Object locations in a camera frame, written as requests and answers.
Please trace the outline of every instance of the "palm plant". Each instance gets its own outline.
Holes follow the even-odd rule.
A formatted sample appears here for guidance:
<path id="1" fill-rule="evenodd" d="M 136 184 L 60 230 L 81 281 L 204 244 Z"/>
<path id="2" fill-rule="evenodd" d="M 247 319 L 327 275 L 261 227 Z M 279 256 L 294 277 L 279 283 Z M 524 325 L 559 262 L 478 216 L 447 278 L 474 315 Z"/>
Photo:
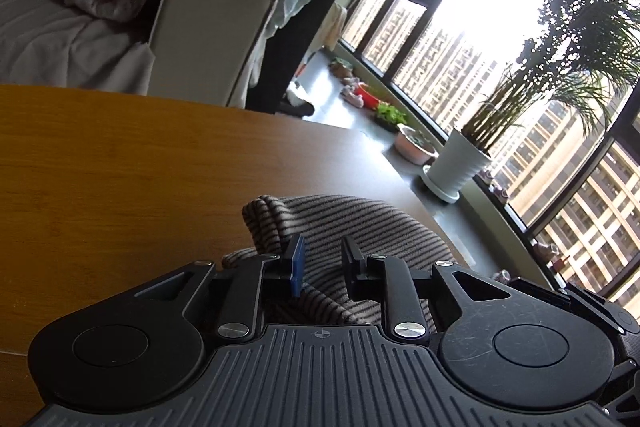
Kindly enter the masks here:
<path id="1" fill-rule="evenodd" d="M 462 128 L 489 154 L 536 104 L 556 100 L 575 111 L 585 136 L 607 128 L 610 102 L 640 75 L 640 9 L 634 0 L 544 0 L 542 34 L 528 39 L 515 64 Z"/>

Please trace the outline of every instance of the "metal screw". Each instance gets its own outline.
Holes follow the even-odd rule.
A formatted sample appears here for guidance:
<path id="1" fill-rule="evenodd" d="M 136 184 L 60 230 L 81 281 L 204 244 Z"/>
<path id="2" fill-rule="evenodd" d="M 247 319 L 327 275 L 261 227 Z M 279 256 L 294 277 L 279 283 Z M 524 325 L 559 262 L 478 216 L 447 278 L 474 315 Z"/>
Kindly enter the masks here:
<path id="1" fill-rule="evenodd" d="M 396 332 L 396 335 L 406 339 L 421 337 L 427 332 L 424 326 L 417 322 L 401 322 L 400 324 L 396 324 L 394 331 Z"/>
<path id="2" fill-rule="evenodd" d="M 227 339 L 240 339 L 249 334 L 249 328 L 239 322 L 229 322 L 218 328 L 218 334 Z"/>

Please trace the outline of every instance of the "ribbed plastic surface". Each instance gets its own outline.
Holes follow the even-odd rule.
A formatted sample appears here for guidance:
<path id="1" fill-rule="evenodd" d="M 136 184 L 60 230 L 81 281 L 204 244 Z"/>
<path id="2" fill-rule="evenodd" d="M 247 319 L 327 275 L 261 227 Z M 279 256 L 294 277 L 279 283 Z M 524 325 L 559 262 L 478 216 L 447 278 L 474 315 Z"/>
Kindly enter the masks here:
<path id="1" fill-rule="evenodd" d="M 623 346 L 630 359 L 634 359 L 636 363 L 640 363 L 640 333 L 629 333 L 620 335 Z"/>
<path id="2" fill-rule="evenodd" d="M 592 404 L 560 413 L 532 415 L 488 406 L 450 383 L 427 349 L 394 344 L 376 326 L 270 326 L 257 341 L 219 349 L 194 385 L 162 405 L 117 415 L 79 413 L 53 405 L 29 425 L 605 427 L 617 424 Z"/>

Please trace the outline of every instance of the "pink bowl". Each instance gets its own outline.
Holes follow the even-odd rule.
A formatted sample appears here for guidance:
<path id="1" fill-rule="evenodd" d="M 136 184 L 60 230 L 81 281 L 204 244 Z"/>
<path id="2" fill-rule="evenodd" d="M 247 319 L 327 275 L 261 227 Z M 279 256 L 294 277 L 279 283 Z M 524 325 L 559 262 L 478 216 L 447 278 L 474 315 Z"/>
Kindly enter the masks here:
<path id="1" fill-rule="evenodd" d="M 402 158 L 415 165 L 431 164 L 438 157 L 437 151 L 433 148 L 424 136 L 415 129 L 398 124 L 400 132 L 396 136 L 394 146 Z"/>

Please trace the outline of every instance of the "striped towel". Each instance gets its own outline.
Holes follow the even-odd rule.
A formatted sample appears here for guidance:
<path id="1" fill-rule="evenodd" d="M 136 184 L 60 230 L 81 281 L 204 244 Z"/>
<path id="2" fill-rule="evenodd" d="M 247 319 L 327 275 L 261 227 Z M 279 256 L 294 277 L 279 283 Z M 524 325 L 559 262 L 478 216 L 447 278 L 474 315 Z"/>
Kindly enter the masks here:
<path id="1" fill-rule="evenodd" d="M 363 255 L 379 253 L 404 259 L 410 268 L 431 270 L 436 261 L 453 261 L 449 247 L 424 225 L 382 201 L 350 196 L 261 196 L 242 209 L 255 248 L 225 255 L 234 267 L 257 254 L 282 254 L 289 239 L 306 242 L 305 280 L 300 299 L 267 302 L 269 322 L 292 324 L 371 324 L 380 322 L 380 304 L 349 299 L 342 272 L 340 241 L 351 235 Z M 426 301 L 422 309 L 435 331 Z"/>

